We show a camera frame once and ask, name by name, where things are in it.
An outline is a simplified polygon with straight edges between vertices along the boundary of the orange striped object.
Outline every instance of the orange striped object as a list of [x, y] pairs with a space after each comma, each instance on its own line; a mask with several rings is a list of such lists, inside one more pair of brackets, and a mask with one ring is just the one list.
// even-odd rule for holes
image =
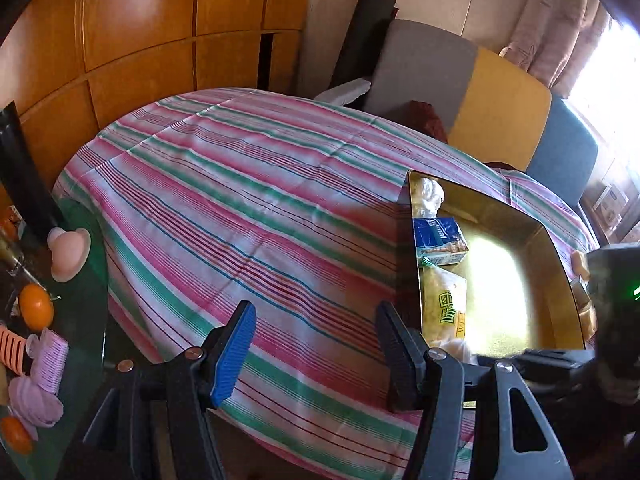
[[15, 374], [24, 375], [22, 362], [26, 340], [0, 326], [0, 362]]

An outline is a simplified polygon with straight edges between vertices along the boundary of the open box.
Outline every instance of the open box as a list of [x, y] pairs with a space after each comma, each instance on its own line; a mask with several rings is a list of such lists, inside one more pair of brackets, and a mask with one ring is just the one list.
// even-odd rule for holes
[[396, 308], [422, 329], [422, 285], [416, 257], [411, 184], [421, 177], [444, 190], [439, 217], [453, 216], [468, 255], [444, 266], [467, 281], [466, 336], [473, 353], [505, 356], [525, 348], [583, 349], [578, 310], [558, 252], [536, 219], [479, 191], [409, 171], [398, 197]]

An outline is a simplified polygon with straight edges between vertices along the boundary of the metal screw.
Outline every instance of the metal screw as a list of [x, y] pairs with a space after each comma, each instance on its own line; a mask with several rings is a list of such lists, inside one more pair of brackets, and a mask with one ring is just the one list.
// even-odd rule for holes
[[436, 361], [442, 361], [447, 358], [447, 353], [439, 348], [429, 348], [429, 357]]
[[204, 351], [199, 346], [192, 346], [191, 348], [187, 348], [184, 351], [184, 356], [189, 361], [195, 361], [197, 359], [200, 359], [203, 355], [204, 355]]
[[507, 361], [498, 361], [495, 364], [495, 367], [498, 368], [498, 370], [501, 370], [503, 372], [513, 372], [513, 365], [508, 363]]
[[118, 371], [126, 374], [133, 370], [133, 361], [131, 359], [124, 359], [118, 363]]

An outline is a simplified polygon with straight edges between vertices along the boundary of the blue gripper pad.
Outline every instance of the blue gripper pad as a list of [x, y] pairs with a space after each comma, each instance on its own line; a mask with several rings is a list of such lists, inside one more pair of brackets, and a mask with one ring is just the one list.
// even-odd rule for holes
[[254, 338], [255, 323], [254, 305], [249, 301], [241, 301], [209, 354], [208, 359], [213, 363], [209, 397], [214, 408], [218, 408], [234, 390]]
[[402, 404], [415, 404], [422, 391], [426, 373], [424, 352], [428, 350], [424, 340], [421, 348], [416, 344], [394, 306], [382, 301], [376, 309], [376, 334], [391, 380]]

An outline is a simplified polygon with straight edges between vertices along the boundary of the blue tissue package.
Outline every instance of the blue tissue package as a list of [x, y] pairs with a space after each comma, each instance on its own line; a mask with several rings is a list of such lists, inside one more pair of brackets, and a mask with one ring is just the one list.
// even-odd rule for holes
[[468, 246], [455, 218], [414, 218], [415, 251], [418, 261], [434, 265], [460, 263]]

